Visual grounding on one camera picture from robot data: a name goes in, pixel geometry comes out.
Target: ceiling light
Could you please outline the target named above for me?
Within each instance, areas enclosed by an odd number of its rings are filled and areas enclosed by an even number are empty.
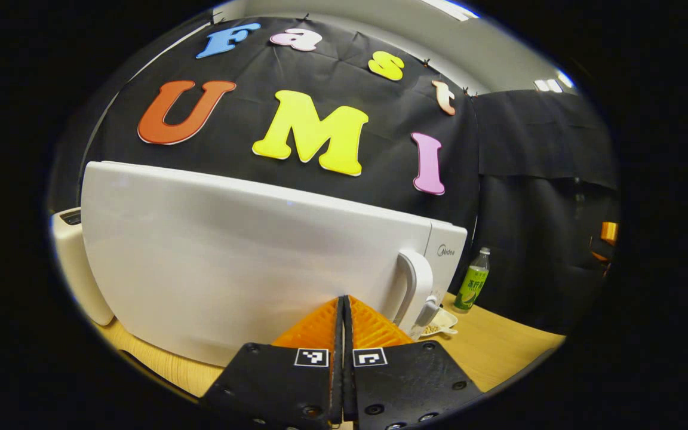
[[[546,81],[535,81],[535,87],[541,91],[548,91],[548,84],[546,84]]]
[[[449,16],[454,17],[458,21],[466,21],[470,17],[479,17],[474,14],[474,12],[469,11],[469,9],[462,8],[455,3],[447,2],[447,0],[421,0],[422,2],[432,5],[440,11],[445,12]]]
[[[554,91],[555,93],[561,93],[562,92],[562,87],[559,86],[559,82],[557,82],[556,79],[549,79],[546,81],[548,84],[548,87],[551,88],[551,91]]]
[[[559,78],[559,81],[564,82],[564,85],[567,85],[567,88],[572,88],[573,87],[573,81],[567,77],[566,74],[562,73],[561,70],[557,70],[557,77]]]

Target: bottle label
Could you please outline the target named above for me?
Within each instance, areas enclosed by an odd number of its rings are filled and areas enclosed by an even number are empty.
[[[469,270],[466,272],[466,278],[463,279],[463,284],[456,295],[456,301],[453,305],[463,310],[470,309],[480,295],[480,290],[483,289],[483,285],[485,285],[488,273],[488,271],[476,270],[469,267]]]

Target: microwave handle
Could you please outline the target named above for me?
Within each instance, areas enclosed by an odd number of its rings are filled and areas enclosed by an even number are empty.
[[[397,315],[394,317],[394,324],[405,333],[409,333],[426,299],[432,294],[434,276],[426,258],[413,250],[401,250],[398,253],[398,266],[405,272],[407,289]]]

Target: pink letter i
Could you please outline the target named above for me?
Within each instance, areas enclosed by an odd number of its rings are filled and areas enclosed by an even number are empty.
[[[418,176],[413,179],[413,187],[424,193],[445,194],[445,186],[440,182],[440,161],[437,158],[442,144],[435,138],[421,133],[410,133],[418,145]]]

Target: white microwave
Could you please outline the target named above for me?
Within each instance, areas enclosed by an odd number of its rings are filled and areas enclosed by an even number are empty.
[[[68,281],[87,314],[219,366],[344,294],[417,339],[466,241],[464,228],[395,210],[112,161],[87,164],[80,210],[93,281]]]

